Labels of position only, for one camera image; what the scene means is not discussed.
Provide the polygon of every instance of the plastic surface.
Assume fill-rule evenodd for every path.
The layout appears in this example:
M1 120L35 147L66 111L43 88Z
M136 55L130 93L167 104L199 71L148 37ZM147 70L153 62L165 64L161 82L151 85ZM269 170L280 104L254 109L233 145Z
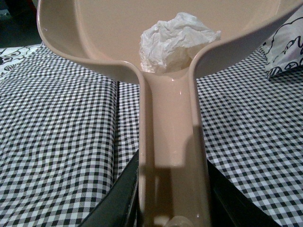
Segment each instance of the plastic surface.
M211 226L210 190L196 78L242 60L303 0L41 0L38 30L56 54L108 77L140 83L140 226L183 216ZM190 66L155 75L139 70L142 32L178 12L198 17L222 39Z

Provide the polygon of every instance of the black and white patterned fabric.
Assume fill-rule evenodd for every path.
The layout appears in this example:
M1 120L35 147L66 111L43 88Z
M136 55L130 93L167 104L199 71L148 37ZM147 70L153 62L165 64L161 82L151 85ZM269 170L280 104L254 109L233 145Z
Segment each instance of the black and white patterned fabric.
M44 45L0 84L0 226L77 226L113 183L116 82Z
M197 80L207 157L278 224L302 226L303 68L267 79L265 64L257 50ZM0 226L76 226L138 149L139 86L44 46L0 86Z
M0 80L18 66L27 56L38 49L40 45L0 48Z
M303 226L303 68L266 77L261 51L197 80L208 159L282 226Z
M139 149L139 85L118 84L114 180Z
M270 78L303 65L303 6L279 27L262 46Z

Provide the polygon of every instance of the black and white checkered fabric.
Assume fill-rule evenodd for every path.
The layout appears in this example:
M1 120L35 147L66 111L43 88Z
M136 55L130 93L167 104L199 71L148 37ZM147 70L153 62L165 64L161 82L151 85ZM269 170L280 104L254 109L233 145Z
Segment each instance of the black and white checkered fabric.
M197 80L207 156L278 224L303 226L303 68L268 80L265 63L258 50ZM44 46L4 76L0 226L76 226L138 149L139 86Z
M265 63L257 50L197 80L207 157L278 224L303 226L303 68L268 80ZM120 108L137 110L138 86L122 89ZM119 128L131 129L123 137L136 148L139 128L127 122L136 113L124 116Z
M0 84L0 226L77 226L113 183L117 84L44 45Z
M114 180L139 149L139 85L119 82Z

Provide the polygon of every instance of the crumpled tissue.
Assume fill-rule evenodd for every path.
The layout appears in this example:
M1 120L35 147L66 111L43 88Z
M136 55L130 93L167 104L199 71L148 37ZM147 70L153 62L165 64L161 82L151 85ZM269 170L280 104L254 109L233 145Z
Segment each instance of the crumpled tissue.
M207 44L219 40L197 17L178 13L170 21L158 21L143 32L140 41L141 68L146 72L174 72L189 66L195 55Z

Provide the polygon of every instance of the bedpan handle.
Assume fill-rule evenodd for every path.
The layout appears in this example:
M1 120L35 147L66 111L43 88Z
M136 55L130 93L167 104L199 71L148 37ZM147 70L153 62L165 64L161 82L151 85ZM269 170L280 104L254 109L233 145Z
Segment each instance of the bedpan handle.
M193 223L183 216L173 217L164 227L195 227Z
M138 77L140 226L166 226L182 216L195 227L209 227L210 187L196 80L187 69Z

